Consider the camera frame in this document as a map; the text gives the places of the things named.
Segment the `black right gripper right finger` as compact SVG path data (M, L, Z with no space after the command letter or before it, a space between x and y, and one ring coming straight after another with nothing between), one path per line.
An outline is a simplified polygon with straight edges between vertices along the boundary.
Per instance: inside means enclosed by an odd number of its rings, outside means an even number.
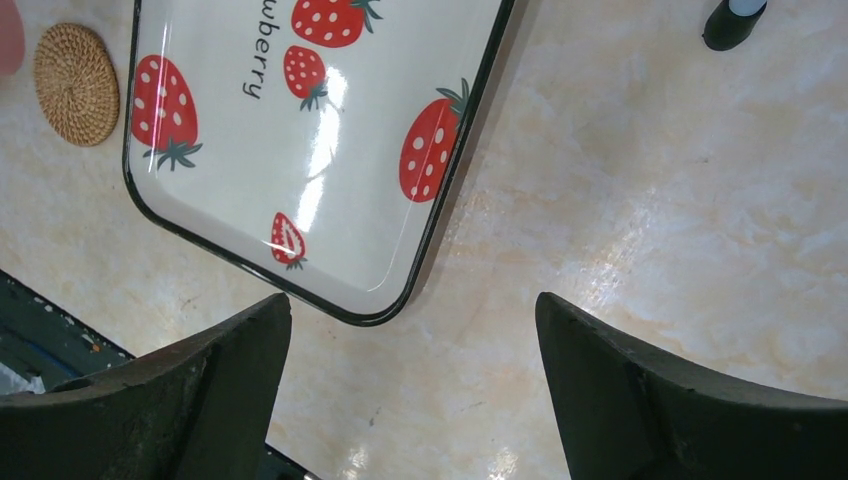
M736 378L622 332L561 297L535 304L575 479L843 479L847 404Z

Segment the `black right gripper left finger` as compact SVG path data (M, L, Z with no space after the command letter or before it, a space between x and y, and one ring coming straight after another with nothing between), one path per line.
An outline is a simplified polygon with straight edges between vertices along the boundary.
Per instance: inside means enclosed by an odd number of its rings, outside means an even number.
M1 399L5 479L253 479L292 334L271 295L43 394Z

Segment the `white strawberry tray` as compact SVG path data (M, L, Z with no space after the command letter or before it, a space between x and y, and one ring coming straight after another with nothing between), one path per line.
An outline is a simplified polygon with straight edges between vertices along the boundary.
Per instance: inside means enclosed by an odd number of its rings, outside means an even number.
M336 319L412 295L513 1L138 1L124 180L151 222Z

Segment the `woven rattan coaster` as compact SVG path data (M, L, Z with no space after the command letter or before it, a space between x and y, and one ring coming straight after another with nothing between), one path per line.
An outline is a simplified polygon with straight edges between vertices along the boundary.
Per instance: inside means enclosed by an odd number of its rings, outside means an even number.
M115 68L101 37L75 23L58 23L39 39L33 75L39 106L65 141L80 147L103 143L120 111Z

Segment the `pink mug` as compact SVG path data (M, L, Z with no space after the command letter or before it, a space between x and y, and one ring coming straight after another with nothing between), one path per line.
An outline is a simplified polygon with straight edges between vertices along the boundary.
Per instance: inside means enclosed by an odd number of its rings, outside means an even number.
M25 57L25 31L20 11L14 0L1 0L0 12L1 75L15 74Z

